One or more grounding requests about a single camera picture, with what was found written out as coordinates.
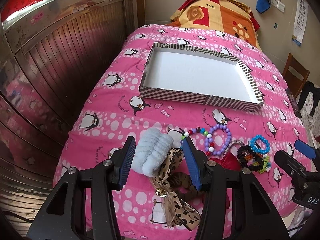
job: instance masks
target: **striped box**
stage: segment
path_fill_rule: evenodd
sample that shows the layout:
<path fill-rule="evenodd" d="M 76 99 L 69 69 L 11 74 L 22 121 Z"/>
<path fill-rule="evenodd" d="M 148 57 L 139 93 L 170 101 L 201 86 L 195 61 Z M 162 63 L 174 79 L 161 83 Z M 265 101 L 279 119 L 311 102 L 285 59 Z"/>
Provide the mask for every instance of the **striped box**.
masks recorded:
<path fill-rule="evenodd" d="M 151 55 L 153 51 L 156 48 L 165 48 L 165 49 L 181 49 L 181 50 L 187 50 L 197 53 L 202 53 L 206 55 L 211 55 L 214 57 L 219 57 L 221 61 L 233 61 L 237 62 L 242 71 L 244 72 L 245 76 L 247 77 L 253 92 L 255 96 L 257 97 L 258 103 L 254 102 L 248 102 L 248 101 L 242 101 L 239 99 L 232 99 L 232 98 L 225 98 L 225 97 L 219 97 L 214 95 L 204 95 L 204 94 L 196 94 L 191 92 L 184 92 L 184 91 L 176 91 L 176 90 L 168 90 L 168 89 L 161 89 L 161 88 L 152 88 L 152 87 L 145 87 L 144 81 L 148 72 L 149 68 L 149 61 L 151 58 Z M 201 49 L 197 47 L 187 46 L 187 45 L 179 45 L 179 44 L 168 44 L 168 43 L 154 43 L 148 60 L 145 64 L 145 69 L 143 72 L 143 76 L 140 82 L 139 86 L 140 95 L 142 98 L 152 98 L 152 99 L 159 99 L 159 100 L 171 100 L 171 101 L 180 101 L 180 102 L 186 102 L 186 103 L 198 103 L 201 105 L 209 105 L 209 106 L 218 106 L 218 107 L 227 107 L 232 109 L 239 109 L 243 111 L 259 111 L 261 107 L 263 106 L 263 99 L 260 94 L 260 91 L 253 80 L 250 71 L 248 68 L 243 64 L 243 62 L 237 58 L 230 55 L 226 55 L 217 51 L 212 51 L 209 49 Z"/>

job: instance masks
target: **wooden chair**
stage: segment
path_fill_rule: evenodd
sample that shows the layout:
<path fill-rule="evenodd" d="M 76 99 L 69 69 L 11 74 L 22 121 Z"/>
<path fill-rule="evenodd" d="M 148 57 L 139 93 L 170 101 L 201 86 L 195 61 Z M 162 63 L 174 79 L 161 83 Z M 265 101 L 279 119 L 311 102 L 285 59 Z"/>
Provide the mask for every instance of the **wooden chair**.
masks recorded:
<path fill-rule="evenodd" d="M 289 67 L 292 67 L 296 70 L 301 76 L 302 79 L 296 77 L 289 71 Z M 287 63 L 285 64 L 282 76 L 284 80 L 287 82 L 290 91 L 292 92 L 294 98 L 297 98 L 299 93 L 301 92 L 304 84 L 307 81 L 307 78 L 310 74 L 310 71 L 305 69 L 293 56 L 292 53 L 289 53 Z"/>

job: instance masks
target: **white fabric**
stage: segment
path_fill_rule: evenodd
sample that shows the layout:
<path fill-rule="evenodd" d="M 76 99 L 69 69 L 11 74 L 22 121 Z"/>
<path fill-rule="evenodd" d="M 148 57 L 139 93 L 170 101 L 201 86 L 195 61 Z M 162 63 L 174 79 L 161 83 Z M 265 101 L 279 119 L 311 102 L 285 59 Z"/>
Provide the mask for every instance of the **white fabric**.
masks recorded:
<path fill-rule="evenodd" d="M 173 138 L 151 127 L 145 131 L 136 146 L 131 168 L 148 177 L 155 177 L 156 171 L 163 163 L 169 150 L 172 149 Z"/>

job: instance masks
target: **purple beaded bracelet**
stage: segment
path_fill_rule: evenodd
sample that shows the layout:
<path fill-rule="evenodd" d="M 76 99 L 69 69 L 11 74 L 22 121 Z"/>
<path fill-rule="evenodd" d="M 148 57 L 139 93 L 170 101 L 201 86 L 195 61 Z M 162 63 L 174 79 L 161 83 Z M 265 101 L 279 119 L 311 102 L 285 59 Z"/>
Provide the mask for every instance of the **purple beaded bracelet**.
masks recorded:
<path fill-rule="evenodd" d="M 213 143 L 213 138 L 212 138 L 213 132 L 216 131 L 217 129 L 225 130 L 225 132 L 227 133 L 227 136 L 228 136 L 225 143 L 222 145 L 222 148 L 219 151 L 214 150 L 214 148 L 213 148 L 214 143 Z M 204 134 L 204 136 L 206 136 L 206 139 L 204 141 L 204 146 L 205 146 L 205 151 L 206 151 L 207 156 L 210 156 L 210 155 L 221 156 L 221 154 L 223 152 L 225 152 L 225 150 L 227 149 L 229 143 L 231 142 L 231 138 L 232 138 L 232 134 L 226 125 L 217 124 L 214 127 L 211 127 L 209 132 L 206 131 L 205 128 L 200 128 L 200 127 L 193 128 L 193 129 L 189 130 L 188 132 L 185 132 L 184 136 L 182 136 L 181 141 L 180 141 L 181 145 L 182 145 L 182 140 L 185 137 L 192 135 L 193 133 L 202 133 L 202 134 Z"/>

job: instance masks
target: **black cable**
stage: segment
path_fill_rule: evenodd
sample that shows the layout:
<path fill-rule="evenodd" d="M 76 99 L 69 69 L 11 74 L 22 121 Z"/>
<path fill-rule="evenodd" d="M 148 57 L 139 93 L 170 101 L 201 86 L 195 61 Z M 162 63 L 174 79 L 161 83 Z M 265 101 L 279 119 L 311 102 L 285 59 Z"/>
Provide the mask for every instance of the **black cable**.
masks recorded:
<path fill-rule="evenodd" d="M 303 223 L 302 225 L 298 226 L 298 227 L 291 228 L 291 229 L 288 230 L 288 232 L 293 231 L 293 230 L 296 230 L 296 229 L 299 229 L 299 228 L 302 228 L 303 225 L 304 225 L 304 223 Z"/>
<path fill-rule="evenodd" d="M 4 213 L 5 216 L 16 217 L 16 218 L 19 218 L 19 219 L 27 222 L 27 223 L 32 223 L 32 222 L 33 222 L 33 221 L 30 220 L 30 219 L 24 218 L 24 217 L 22 217 L 22 216 L 19 216 L 19 215 L 13 213 L 13 212 L 10 212 L 10 211 L 5 211 L 5 210 L 3 210 L 3 213 Z"/>

